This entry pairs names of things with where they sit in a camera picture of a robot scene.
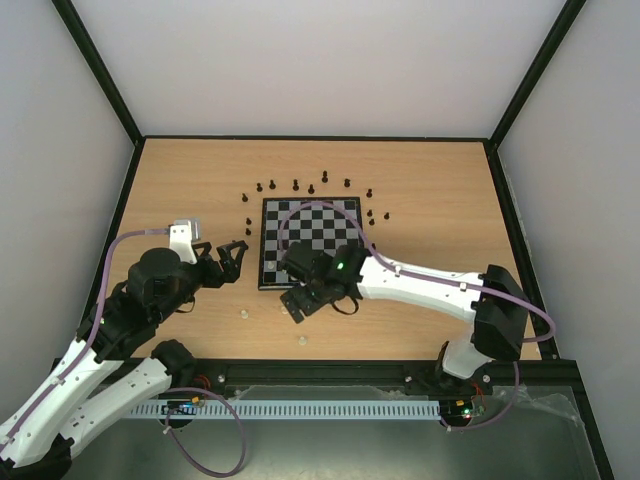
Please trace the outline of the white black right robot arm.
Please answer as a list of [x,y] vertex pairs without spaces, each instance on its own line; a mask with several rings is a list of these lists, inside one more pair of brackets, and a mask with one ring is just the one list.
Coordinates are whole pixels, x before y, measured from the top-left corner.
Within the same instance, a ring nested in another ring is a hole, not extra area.
[[330,255],[301,242],[289,246],[280,266],[296,282],[281,301],[297,323],[350,299],[415,305],[468,324],[462,337],[444,342],[426,375],[427,387],[437,393],[453,395],[479,379],[485,365],[521,358],[527,298],[500,266],[484,273],[447,272],[398,262],[365,247],[345,245]]

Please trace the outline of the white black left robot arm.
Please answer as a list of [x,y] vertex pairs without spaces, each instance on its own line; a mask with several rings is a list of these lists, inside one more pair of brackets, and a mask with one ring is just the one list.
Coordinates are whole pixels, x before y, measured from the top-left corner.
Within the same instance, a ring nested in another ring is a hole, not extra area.
[[152,354],[115,383],[100,384],[118,370],[158,326],[201,288],[235,282],[248,246],[196,244],[188,257],[170,248],[146,251],[79,326],[76,337],[46,380],[1,426],[4,479],[60,479],[72,461],[104,430],[136,405],[164,393],[216,399],[192,386],[196,360],[176,340],[163,341]]

